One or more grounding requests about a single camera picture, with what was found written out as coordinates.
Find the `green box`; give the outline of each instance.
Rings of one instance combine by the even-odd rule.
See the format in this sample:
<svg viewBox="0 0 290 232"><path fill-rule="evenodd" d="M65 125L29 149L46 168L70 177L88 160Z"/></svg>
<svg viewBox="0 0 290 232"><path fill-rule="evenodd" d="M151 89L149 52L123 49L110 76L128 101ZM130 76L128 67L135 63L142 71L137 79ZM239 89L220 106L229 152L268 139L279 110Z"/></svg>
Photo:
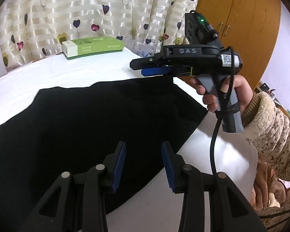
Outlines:
<svg viewBox="0 0 290 232"><path fill-rule="evenodd" d="M62 42L67 59L122 51L125 43L111 36L87 37Z"/></svg>

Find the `wooden cabinet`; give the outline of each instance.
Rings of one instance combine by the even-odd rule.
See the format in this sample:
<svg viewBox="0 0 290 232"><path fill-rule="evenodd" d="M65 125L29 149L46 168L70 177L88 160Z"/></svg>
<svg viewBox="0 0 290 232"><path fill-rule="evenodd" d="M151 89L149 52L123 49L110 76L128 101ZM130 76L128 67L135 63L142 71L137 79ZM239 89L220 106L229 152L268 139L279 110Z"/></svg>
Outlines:
<svg viewBox="0 0 290 232"><path fill-rule="evenodd" d="M240 74L251 88L257 86L276 43L281 17L280 0L199 0L202 13L217 30L224 47L238 52L243 68ZM189 84L190 78L182 78Z"/></svg>
<svg viewBox="0 0 290 232"><path fill-rule="evenodd" d="M240 54L240 74L253 90L274 50L280 16L280 0L233 0L220 40L223 46L231 45Z"/></svg>
<svg viewBox="0 0 290 232"><path fill-rule="evenodd" d="M196 11L217 30L223 32L226 26L233 0L199 0Z"/></svg>

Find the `fingernail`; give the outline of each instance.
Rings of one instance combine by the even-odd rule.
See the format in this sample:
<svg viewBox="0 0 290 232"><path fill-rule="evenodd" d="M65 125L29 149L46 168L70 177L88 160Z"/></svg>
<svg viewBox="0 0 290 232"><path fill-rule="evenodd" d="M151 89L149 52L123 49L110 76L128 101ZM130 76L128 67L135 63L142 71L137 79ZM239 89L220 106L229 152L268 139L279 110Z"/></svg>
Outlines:
<svg viewBox="0 0 290 232"><path fill-rule="evenodd" d="M228 92L228 89L229 89L229 85L222 85L220 90L224 93Z"/></svg>

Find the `blue heart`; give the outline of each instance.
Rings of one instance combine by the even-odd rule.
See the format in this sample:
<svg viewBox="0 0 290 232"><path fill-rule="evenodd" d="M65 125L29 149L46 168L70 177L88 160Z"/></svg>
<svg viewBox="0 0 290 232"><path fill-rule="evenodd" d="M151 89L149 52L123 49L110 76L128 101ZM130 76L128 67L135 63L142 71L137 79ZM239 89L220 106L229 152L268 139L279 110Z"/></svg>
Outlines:
<svg viewBox="0 0 290 232"><path fill-rule="evenodd" d="M109 11L109 6L108 5L102 5L102 8L103 8L103 12L104 12L104 15Z"/></svg>
<svg viewBox="0 0 290 232"><path fill-rule="evenodd" d="M73 22L73 26L75 27L75 28L77 28L79 25L80 25L80 23L81 23L81 20L74 20L74 22Z"/></svg>

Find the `qr code label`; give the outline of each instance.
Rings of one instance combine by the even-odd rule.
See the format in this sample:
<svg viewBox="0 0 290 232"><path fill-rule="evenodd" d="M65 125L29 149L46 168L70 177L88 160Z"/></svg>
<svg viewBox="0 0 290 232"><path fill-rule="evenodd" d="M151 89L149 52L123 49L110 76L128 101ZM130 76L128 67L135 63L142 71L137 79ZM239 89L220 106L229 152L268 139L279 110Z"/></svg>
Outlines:
<svg viewBox="0 0 290 232"><path fill-rule="evenodd" d="M222 54L221 55L222 59L222 66L223 67L231 67L231 55L227 54ZM234 56L234 67L239 67L240 66L240 61L238 59L238 56Z"/></svg>

